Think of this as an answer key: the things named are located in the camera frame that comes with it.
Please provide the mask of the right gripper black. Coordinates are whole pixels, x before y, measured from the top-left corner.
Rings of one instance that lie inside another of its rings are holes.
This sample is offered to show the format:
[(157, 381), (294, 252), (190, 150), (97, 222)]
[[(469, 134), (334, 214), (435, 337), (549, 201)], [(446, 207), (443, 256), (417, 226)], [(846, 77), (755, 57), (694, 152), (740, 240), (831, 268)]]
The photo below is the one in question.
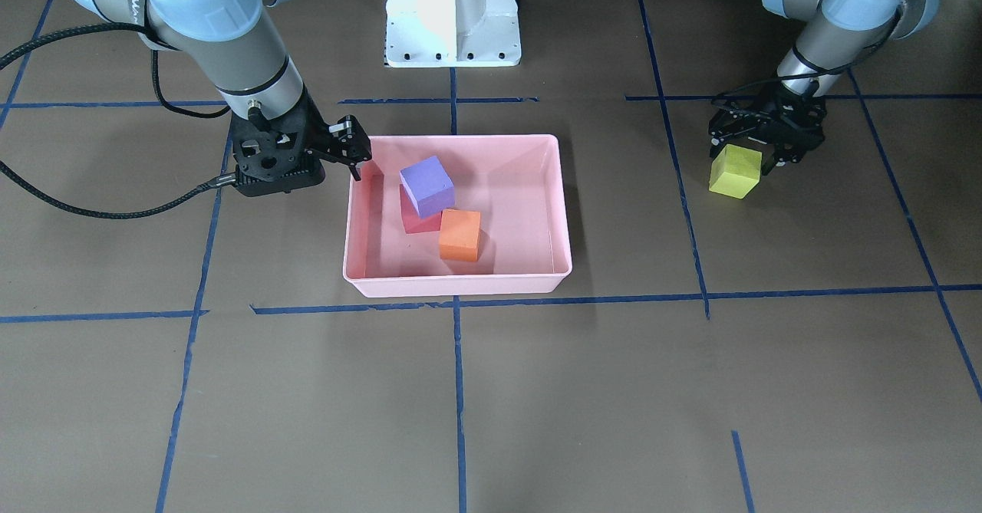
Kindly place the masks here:
[(371, 138), (354, 115), (327, 124), (306, 87), (285, 114), (232, 116), (232, 152), (238, 163), (297, 163), (309, 150), (327, 163), (344, 165), (355, 182), (362, 180), (361, 164), (372, 160)]

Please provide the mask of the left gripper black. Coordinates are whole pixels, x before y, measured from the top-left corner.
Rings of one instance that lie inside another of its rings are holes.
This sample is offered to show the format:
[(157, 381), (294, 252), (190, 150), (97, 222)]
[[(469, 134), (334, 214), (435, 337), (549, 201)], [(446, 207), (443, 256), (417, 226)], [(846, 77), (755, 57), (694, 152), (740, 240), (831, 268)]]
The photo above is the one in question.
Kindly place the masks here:
[(770, 156), (762, 156), (762, 177), (776, 167), (799, 163), (825, 140), (822, 123), (827, 108), (818, 91), (817, 80), (807, 80), (801, 94), (783, 82), (772, 82), (764, 84), (748, 107), (741, 107), (733, 98), (712, 98), (710, 104), (717, 112), (708, 127), (710, 159), (726, 143), (747, 138), (772, 147)]

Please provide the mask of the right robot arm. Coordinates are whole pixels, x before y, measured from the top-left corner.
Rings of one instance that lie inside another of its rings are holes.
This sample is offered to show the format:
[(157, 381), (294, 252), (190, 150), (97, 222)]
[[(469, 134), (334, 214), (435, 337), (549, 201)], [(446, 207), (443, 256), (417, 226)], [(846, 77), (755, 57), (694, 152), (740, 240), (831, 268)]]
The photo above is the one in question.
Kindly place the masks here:
[(268, 8), (290, 0), (74, 0), (105, 23), (182, 51), (230, 108), (236, 183), (245, 194), (315, 186), (324, 163), (359, 180), (371, 139), (357, 119), (323, 121)]

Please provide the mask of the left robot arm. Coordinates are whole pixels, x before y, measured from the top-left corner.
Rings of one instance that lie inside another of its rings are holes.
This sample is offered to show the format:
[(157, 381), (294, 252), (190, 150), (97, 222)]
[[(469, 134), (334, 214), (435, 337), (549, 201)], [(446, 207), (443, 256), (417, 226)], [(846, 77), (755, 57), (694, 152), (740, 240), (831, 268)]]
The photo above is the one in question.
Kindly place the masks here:
[(847, 70), (869, 59), (891, 39), (926, 28), (940, 0), (761, 0), (779, 17), (803, 21), (804, 29), (759, 93), (741, 107), (728, 93), (714, 98), (710, 156), (744, 138), (769, 145), (762, 174), (776, 165), (799, 163), (824, 142), (825, 95)]

